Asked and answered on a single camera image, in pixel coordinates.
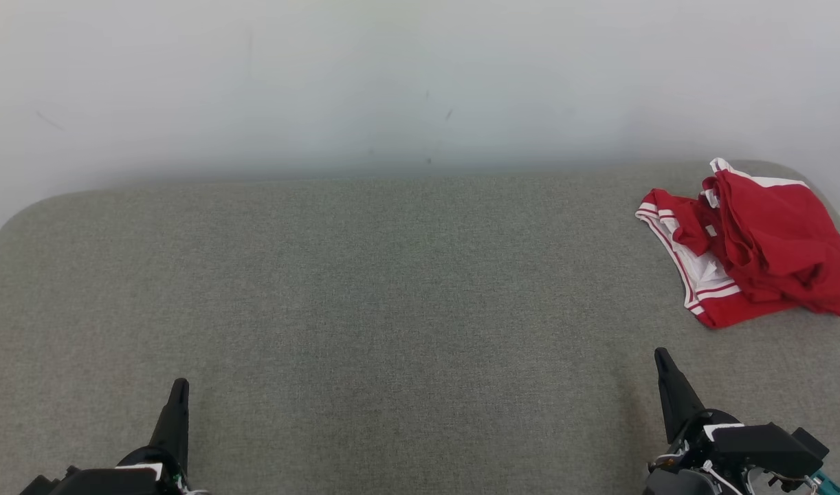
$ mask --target white cable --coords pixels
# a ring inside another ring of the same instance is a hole
[[[664,459],[665,457],[683,457],[684,454],[662,454],[655,458],[656,463],[658,463],[659,459]]]
[[[802,482],[807,482],[808,481],[807,476],[806,477],[787,477],[787,476],[781,476],[778,473],[771,473],[771,475],[776,477],[777,479],[779,479],[781,481],[784,481],[784,480],[786,480],[786,481],[802,481]]]
[[[175,480],[175,487],[179,489],[181,495],[210,495],[205,489],[190,489],[185,483],[185,476],[179,475]]]
[[[729,488],[731,488],[731,491],[732,491],[732,492],[737,493],[737,495],[744,495],[743,493],[739,492],[739,491],[738,491],[738,489],[734,487],[734,485],[732,485],[731,483],[729,483],[729,482],[725,481],[725,478],[724,478],[724,477],[719,476],[718,474],[716,474],[716,471],[715,471],[715,470],[713,470],[713,463],[712,463],[712,461],[710,461],[709,459],[708,459],[708,460],[706,460],[706,461],[704,461],[704,466],[702,466],[702,469],[703,469],[703,470],[705,470],[705,471],[707,471],[708,473],[710,473],[710,476],[715,477],[715,479],[716,479],[716,480],[718,480],[718,481],[719,481],[719,483],[722,483],[723,485],[728,486]]]

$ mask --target clothing pile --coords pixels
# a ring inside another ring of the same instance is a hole
[[[686,308],[715,329],[797,306],[840,316],[840,234],[813,191],[710,166],[698,199],[652,189],[636,213],[680,270]]]

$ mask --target gray fabric surface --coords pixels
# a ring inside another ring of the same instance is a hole
[[[781,166],[732,162],[754,175]],[[840,483],[840,318],[711,331],[634,210],[704,163],[66,195],[0,232],[0,493],[150,437],[235,493],[639,493],[652,351],[708,407],[806,427]]]

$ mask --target red cloth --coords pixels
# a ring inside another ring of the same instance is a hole
[[[675,197],[664,189],[652,189],[637,210],[638,219],[648,223],[680,270],[686,286],[685,307],[712,329],[796,307],[788,300],[754,303],[727,275],[705,276],[712,263],[706,254],[711,245],[706,227],[717,216],[706,200]]]
[[[748,300],[790,300],[840,316],[840,234],[809,188],[787,181],[764,187],[728,170],[704,188],[718,196],[719,208],[702,196],[699,223],[716,230],[709,248]],[[687,242],[696,253],[703,247]]]

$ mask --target teal connector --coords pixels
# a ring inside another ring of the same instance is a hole
[[[840,486],[835,485],[823,470],[814,473],[810,479],[814,480],[814,483],[818,485],[818,495],[840,495]]]

